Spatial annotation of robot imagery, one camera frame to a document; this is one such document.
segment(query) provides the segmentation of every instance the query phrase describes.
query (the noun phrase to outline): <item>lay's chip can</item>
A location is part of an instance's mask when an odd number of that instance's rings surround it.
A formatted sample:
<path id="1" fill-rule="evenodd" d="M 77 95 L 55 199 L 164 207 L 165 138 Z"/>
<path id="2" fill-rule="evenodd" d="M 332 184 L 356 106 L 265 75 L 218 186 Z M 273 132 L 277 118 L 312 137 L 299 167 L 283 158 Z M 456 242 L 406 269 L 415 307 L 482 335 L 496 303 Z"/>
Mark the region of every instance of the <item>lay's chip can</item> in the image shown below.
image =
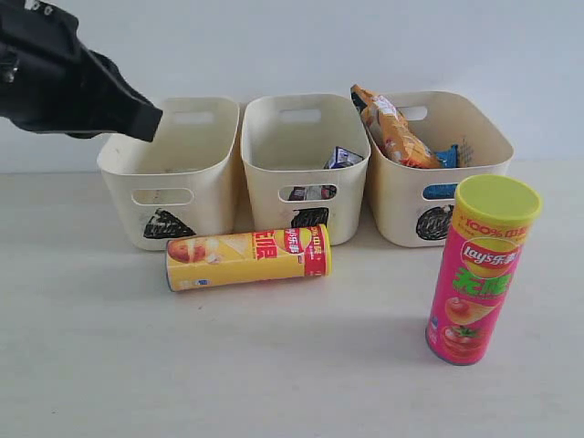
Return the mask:
<path id="1" fill-rule="evenodd" d="M 173 240 L 166 272 L 175 292 L 330 272 L 329 234 L 323 224 L 240 235 Z"/>
<path id="2" fill-rule="evenodd" d="M 541 211 L 539 195 L 500 175 L 476 175 L 456 188 L 426 340 L 455 365 L 478 362 Z"/>

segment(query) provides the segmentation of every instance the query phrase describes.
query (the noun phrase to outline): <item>cream plastic basket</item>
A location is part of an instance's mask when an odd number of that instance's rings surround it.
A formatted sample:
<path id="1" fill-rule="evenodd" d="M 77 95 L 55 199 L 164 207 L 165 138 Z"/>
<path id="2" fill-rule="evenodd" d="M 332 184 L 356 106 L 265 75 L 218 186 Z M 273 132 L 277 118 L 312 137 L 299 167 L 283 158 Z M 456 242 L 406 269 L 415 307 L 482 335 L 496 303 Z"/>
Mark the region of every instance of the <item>cream plastic basket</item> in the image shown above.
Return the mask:
<path id="1" fill-rule="evenodd" d="M 363 157 L 323 170 L 336 146 Z M 257 230 L 327 225 L 330 242 L 354 236 L 370 145 L 349 99 L 330 94 L 265 97 L 247 106 L 242 158 Z M 290 202 L 294 187 L 330 186 L 332 199 Z"/>
<path id="2" fill-rule="evenodd" d="M 239 105 L 223 98 L 162 103 L 153 143 L 112 135 L 98 165 L 130 240 L 163 250 L 169 239 L 233 230 Z"/>
<path id="3" fill-rule="evenodd" d="M 397 245 L 443 245 L 454 199 L 426 199 L 431 185 L 457 184 L 479 173 L 505 174 L 513 147 L 469 100 L 447 92 L 385 95 L 434 151 L 459 146 L 459 169 L 421 170 L 385 158 L 371 141 L 367 197 L 381 234 Z"/>

